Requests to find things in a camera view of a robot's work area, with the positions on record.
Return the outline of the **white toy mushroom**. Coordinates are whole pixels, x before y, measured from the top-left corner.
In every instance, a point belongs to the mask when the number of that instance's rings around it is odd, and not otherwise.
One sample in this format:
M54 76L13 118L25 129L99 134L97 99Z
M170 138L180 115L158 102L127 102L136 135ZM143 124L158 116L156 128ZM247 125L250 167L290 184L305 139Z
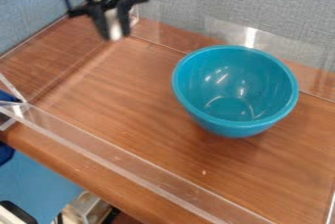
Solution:
M108 25L109 40L117 41L123 37L123 33L121 33L120 23L117 20L116 10L115 9L107 10L104 12L104 17Z

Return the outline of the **blue plastic bowl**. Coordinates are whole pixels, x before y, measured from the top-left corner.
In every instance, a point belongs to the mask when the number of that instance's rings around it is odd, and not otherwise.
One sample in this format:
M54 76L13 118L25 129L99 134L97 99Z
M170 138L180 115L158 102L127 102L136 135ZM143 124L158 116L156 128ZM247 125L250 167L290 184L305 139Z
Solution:
M269 129L292 112L298 81L270 54L237 45L190 52L171 74L174 96L195 123L227 138Z

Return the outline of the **clear acrylic front barrier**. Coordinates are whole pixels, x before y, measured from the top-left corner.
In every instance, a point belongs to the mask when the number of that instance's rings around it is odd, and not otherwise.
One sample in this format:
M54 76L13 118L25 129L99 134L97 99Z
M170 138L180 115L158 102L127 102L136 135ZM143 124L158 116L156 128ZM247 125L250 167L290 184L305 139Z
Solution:
M52 140L87 161L119 176L164 204L209 224L273 224L266 218L205 190L120 147L93 136L33 106L0 73L0 84L9 98L0 102L0 113Z

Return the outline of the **clear acrylic barrier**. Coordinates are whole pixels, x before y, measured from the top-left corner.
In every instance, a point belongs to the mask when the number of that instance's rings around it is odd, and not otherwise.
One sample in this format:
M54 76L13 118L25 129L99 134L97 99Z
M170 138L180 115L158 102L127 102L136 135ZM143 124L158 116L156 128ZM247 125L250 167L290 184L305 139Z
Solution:
M264 51L289 67L302 92L335 102L335 44L318 46L194 12L182 21L158 1L138 5L135 12L132 36L183 53L211 45Z
M266 218L205 190L120 147L93 136L33 106L0 73L0 84L9 98L0 102L0 113L52 140L87 161L119 176L164 204L209 224L273 224Z

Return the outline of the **clear acrylic back barrier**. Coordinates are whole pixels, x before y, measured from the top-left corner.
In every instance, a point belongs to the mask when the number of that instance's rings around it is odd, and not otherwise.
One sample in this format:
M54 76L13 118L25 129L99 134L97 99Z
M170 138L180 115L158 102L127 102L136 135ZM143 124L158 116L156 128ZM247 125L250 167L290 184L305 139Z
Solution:
M158 1L138 5L135 12L132 36L183 53L211 45L264 51L289 67L302 92L335 102L335 44L318 46L194 12L182 21Z

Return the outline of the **blue object at left edge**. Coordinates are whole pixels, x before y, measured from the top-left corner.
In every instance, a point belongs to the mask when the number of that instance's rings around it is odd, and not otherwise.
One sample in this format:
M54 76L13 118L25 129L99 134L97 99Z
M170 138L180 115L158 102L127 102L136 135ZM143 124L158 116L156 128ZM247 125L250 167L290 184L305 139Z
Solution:
M21 100L14 97L12 94L0 89L0 106L5 103L20 103ZM12 158L14 149L9 147L1 138L1 132L10 126L13 121L9 117L0 113L0 166Z

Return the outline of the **black white object bottom left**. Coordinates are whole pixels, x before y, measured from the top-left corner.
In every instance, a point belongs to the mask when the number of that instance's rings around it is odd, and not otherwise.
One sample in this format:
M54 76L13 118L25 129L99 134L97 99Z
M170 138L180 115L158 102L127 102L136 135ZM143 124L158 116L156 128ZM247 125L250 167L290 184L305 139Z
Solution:
M37 222L12 202L0 201L0 224L37 224Z

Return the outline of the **clear acrylic corner bracket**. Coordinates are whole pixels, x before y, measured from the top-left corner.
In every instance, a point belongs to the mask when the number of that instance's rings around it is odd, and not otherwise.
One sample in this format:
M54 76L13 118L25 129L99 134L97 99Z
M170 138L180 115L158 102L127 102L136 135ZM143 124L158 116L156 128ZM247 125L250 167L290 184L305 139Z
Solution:
M130 10L130 29L136 25L139 22L139 6L134 5Z

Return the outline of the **metal table leg frame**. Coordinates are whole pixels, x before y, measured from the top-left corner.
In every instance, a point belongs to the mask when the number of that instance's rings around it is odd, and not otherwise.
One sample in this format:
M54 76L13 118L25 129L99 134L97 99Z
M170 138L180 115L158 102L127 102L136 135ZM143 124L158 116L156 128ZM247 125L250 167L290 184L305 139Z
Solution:
M50 224L101 224L111 205L89 192L81 192L65 205Z

